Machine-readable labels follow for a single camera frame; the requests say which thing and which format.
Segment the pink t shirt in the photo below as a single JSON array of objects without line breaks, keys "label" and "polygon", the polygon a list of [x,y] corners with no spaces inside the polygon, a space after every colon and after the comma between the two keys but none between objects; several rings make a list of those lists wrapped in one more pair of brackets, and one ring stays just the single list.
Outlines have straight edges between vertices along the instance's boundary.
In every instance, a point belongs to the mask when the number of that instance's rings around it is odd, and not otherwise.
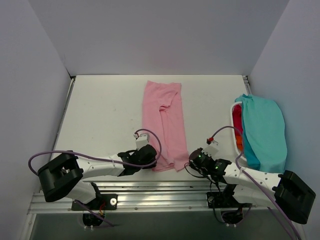
[{"label": "pink t shirt", "polygon": [[142,127],[155,133],[161,155],[155,172],[179,172],[189,160],[180,83],[148,81],[142,100]]}]

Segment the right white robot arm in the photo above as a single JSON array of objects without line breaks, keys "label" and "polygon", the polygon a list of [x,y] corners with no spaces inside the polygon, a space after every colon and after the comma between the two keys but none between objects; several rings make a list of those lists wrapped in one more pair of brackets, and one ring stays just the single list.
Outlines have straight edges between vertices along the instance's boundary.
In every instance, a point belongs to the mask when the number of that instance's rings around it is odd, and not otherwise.
[{"label": "right white robot arm", "polygon": [[241,205],[280,208],[293,222],[308,222],[316,193],[294,172],[268,173],[237,166],[226,159],[213,159],[198,148],[189,156],[192,169],[215,184],[225,184],[216,206],[236,208]]}]

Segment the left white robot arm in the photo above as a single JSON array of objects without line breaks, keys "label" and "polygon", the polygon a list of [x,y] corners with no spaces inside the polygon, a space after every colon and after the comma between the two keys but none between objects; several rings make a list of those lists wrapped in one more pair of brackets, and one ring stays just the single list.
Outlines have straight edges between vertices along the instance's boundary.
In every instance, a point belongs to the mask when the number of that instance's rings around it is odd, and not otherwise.
[{"label": "left white robot arm", "polygon": [[90,210],[95,210],[100,206],[101,194],[95,183],[84,182],[84,179],[131,176],[141,169],[155,167],[156,156],[157,151],[150,144],[115,154],[109,157],[108,161],[85,160],[70,151],[61,153],[42,166],[37,175],[46,202],[70,198],[82,202]]}]

